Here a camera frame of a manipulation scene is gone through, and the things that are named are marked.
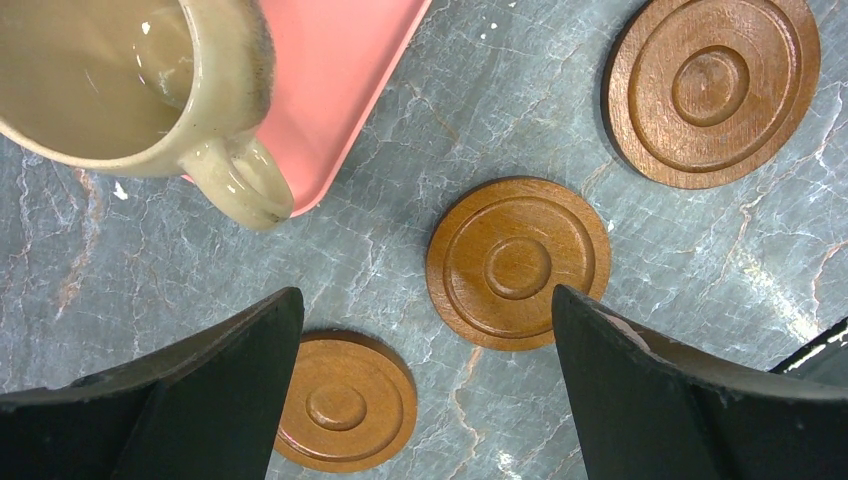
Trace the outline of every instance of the mug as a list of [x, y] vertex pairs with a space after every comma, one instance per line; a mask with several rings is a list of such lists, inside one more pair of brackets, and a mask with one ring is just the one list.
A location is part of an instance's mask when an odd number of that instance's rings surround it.
[[188, 174], [266, 230], [291, 190], [255, 132], [273, 43], [257, 0], [0, 0], [0, 133], [117, 175]]

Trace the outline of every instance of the speckled mug glaze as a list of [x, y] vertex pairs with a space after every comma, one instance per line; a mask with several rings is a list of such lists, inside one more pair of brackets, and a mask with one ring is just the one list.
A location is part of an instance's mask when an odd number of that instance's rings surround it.
[[255, 230], [291, 215], [255, 138], [275, 63], [256, 0], [3, 0], [0, 22], [3, 135], [73, 167], [187, 173]]

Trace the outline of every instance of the gray marble surface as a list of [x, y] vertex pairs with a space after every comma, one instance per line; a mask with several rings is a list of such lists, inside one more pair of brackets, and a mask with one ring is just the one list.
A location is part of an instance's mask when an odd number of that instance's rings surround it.
[[[439, 215], [515, 174], [566, 185], [607, 223], [604, 303], [773, 366], [848, 313], [846, 3], [810, 2], [822, 74], [798, 132], [763, 168], [707, 191], [646, 180], [602, 128], [600, 70], [640, 3], [435, 0], [327, 197], [271, 234], [239, 229], [183, 180], [72, 170], [3, 139], [2, 390], [65, 385], [296, 285], [307, 328], [382, 339], [418, 384], [407, 448], [350, 478], [586, 478], [554, 348], [474, 347], [427, 296]], [[328, 477], [276, 454], [268, 469]]]

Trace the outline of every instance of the table surface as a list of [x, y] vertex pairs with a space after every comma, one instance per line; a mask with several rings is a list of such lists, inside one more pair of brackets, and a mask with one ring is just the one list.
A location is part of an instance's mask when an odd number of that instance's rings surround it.
[[[848, 313], [848, 12], [812, 0], [822, 72], [767, 165], [731, 185], [654, 183], [612, 150], [600, 72], [641, 0], [435, 0], [320, 206], [242, 230], [179, 179], [73, 170], [3, 139], [0, 385], [59, 387], [164, 347], [281, 287], [306, 328], [366, 332], [418, 384], [407, 448], [350, 478], [583, 479], [556, 351], [475, 347], [424, 280], [435, 223], [463, 192], [535, 175], [608, 226], [604, 303], [765, 369]], [[329, 478], [273, 454], [268, 478]]]

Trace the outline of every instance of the pink tray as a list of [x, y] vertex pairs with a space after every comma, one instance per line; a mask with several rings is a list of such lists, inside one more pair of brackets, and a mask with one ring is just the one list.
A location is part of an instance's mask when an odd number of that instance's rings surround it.
[[327, 193], [431, 0], [262, 0], [274, 103], [258, 137], [305, 213]]

